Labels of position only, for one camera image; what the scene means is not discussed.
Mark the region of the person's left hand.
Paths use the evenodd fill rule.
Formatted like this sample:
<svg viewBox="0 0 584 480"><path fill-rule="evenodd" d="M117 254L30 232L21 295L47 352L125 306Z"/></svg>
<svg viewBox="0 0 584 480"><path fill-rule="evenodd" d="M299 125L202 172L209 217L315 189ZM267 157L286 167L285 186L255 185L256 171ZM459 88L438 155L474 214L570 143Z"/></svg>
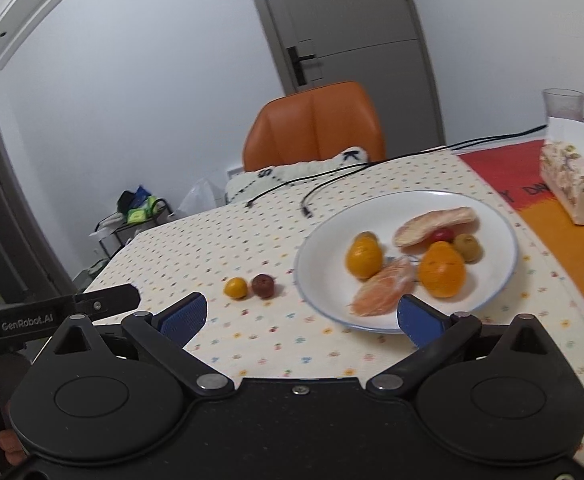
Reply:
<svg viewBox="0 0 584 480"><path fill-rule="evenodd" d="M22 444L13 429L9 429L0 416L0 449L10 466L19 466L27 459Z"/></svg>

